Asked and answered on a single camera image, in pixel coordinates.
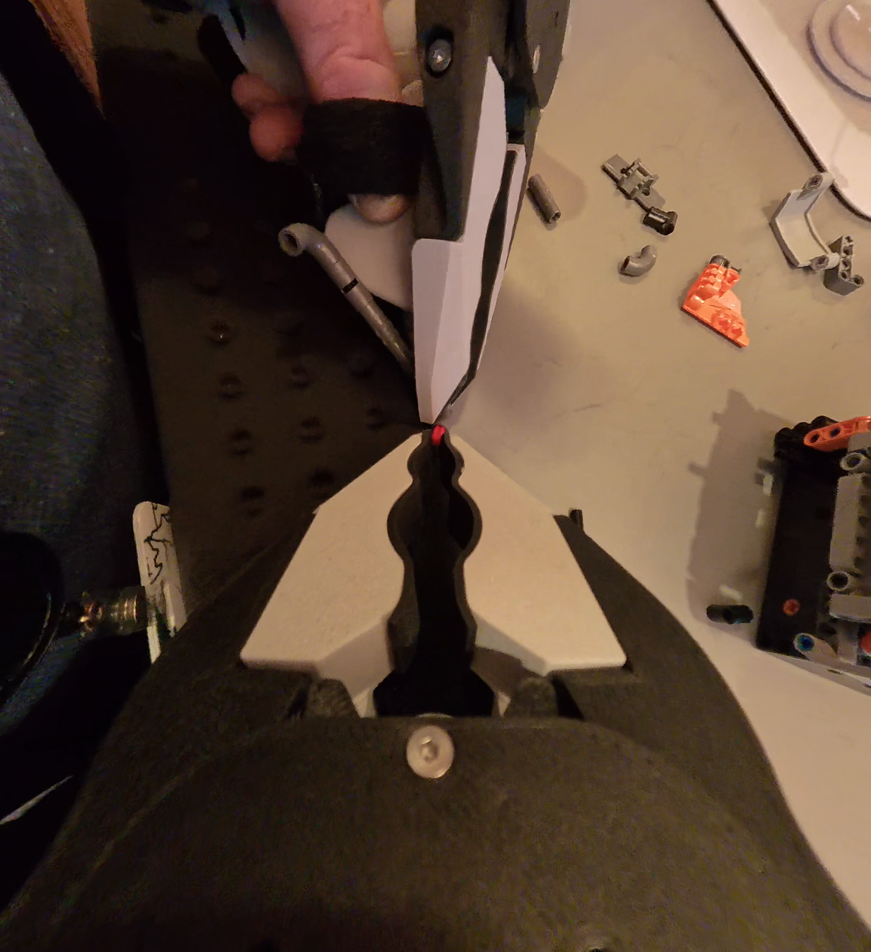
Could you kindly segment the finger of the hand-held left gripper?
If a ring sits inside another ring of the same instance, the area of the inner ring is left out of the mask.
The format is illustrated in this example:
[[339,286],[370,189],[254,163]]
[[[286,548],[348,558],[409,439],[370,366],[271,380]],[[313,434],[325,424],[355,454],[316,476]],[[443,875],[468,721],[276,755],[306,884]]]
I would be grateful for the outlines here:
[[470,336],[469,363],[465,373],[468,386],[481,363],[492,316],[507,265],[513,232],[520,208],[526,168],[523,144],[509,144],[496,202],[492,208],[482,257],[480,293]]
[[488,60],[462,234],[456,241],[418,239],[412,248],[416,395],[426,423],[437,420],[471,363],[489,222],[507,154],[504,111],[503,79]]

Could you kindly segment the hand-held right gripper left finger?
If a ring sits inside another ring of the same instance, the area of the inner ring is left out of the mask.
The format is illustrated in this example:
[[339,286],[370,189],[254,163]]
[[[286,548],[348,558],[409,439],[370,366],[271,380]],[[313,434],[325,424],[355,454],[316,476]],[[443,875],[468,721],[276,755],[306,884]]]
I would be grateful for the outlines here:
[[374,690],[411,657],[417,558],[427,530],[413,435],[319,506],[242,649],[251,669],[341,682],[363,717]]

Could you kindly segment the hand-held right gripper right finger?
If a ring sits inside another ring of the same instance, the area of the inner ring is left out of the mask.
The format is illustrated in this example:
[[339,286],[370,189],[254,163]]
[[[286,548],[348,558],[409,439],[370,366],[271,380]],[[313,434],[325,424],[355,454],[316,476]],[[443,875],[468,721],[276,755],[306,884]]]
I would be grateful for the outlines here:
[[493,713],[505,714],[526,678],[622,669],[625,649],[553,511],[463,439],[442,443],[473,513],[462,580],[472,669],[494,694]]

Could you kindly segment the cluster of small grey connectors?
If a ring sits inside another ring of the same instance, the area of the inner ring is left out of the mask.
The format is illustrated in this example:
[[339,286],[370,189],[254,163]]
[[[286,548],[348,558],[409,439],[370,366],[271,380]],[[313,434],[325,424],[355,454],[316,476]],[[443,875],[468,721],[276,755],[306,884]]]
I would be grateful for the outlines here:
[[528,177],[526,194],[544,225],[550,229],[555,227],[561,219],[562,210],[541,174]]

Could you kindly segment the dark grey axle pin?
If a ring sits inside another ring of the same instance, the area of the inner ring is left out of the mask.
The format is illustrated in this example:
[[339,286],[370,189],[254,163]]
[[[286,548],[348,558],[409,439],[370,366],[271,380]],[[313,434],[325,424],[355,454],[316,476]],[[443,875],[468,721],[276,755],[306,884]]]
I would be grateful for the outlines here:
[[335,250],[328,244],[319,249],[321,267],[334,286],[343,294],[352,308],[365,320],[374,335],[394,357],[407,375],[414,375],[414,363],[410,349],[390,319],[375,303],[374,297],[356,277]]

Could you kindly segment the dark grey elbow connector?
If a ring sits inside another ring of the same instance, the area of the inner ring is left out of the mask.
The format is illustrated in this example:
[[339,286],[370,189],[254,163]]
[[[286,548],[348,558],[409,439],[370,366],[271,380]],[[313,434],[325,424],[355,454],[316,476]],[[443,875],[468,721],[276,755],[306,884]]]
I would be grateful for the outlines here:
[[300,257],[309,254],[322,267],[335,266],[337,252],[333,243],[324,232],[311,225],[290,224],[278,233],[277,238],[281,250],[288,256]]

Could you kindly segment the person's left hand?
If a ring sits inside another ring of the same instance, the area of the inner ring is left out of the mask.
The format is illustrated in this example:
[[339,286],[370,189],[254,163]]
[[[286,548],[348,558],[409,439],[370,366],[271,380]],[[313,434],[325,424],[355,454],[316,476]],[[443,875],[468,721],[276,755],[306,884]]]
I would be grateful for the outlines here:
[[248,69],[232,98],[264,161],[302,164],[324,190],[346,192],[370,225],[401,218],[417,195],[429,131],[405,101],[381,2],[262,2],[243,11]]

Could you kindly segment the dark grey connector plate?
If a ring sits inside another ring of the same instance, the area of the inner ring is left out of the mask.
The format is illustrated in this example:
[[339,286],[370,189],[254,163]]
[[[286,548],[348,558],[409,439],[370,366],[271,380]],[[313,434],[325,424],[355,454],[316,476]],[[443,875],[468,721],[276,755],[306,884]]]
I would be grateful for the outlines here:
[[656,190],[657,176],[639,159],[629,162],[621,155],[615,154],[602,164],[602,170],[608,174],[619,192],[640,208],[664,208],[665,199]]

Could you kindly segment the white printed cloth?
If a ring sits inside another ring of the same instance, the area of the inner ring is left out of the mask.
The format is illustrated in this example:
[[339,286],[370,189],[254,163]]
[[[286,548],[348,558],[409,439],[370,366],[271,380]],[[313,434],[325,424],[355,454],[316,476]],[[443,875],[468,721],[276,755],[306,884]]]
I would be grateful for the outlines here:
[[133,510],[132,529],[147,605],[149,655],[155,662],[188,619],[169,508],[139,503]]

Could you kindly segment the orange panel piece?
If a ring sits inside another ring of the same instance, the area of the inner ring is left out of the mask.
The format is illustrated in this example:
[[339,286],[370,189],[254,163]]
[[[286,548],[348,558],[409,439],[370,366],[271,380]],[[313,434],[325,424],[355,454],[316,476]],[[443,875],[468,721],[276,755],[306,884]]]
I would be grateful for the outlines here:
[[681,310],[740,349],[749,343],[735,286],[741,273],[723,255],[709,259],[687,292]]

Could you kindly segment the light grey curved panel piece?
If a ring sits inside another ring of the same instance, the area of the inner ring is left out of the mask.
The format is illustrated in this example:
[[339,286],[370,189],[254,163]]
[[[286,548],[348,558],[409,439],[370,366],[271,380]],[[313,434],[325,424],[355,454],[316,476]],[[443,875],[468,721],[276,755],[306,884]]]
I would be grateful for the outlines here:
[[839,265],[841,255],[822,241],[811,219],[812,208],[834,182],[832,174],[816,173],[774,212],[770,227],[791,268],[819,272]]

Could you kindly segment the grey white toy robot model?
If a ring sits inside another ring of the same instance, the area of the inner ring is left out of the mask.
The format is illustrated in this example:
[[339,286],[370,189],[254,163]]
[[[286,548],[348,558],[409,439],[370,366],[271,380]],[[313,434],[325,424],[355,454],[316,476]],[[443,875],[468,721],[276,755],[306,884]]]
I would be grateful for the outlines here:
[[757,649],[871,694],[871,415],[819,416],[775,432],[778,480],[758,609],[710,604],[718,625],[753,625]]

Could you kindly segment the white stand base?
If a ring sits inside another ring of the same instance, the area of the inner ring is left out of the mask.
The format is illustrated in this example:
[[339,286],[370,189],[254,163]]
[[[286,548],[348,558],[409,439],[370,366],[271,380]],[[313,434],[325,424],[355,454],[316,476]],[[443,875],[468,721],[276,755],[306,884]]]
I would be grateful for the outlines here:
[[871,1],[716,1],[846,204],[871,220]]

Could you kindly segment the dark grey beam piece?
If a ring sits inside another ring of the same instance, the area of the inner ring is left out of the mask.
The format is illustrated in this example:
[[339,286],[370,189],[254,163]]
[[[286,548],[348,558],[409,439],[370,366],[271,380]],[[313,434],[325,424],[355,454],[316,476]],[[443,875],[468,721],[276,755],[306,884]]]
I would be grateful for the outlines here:
[[854,239],[844,234],[830,244],[830,251],[838,255],[837,263],[826,269],[823,285],[840,296],[847,296],[863,287],[865,280],[854,271]]

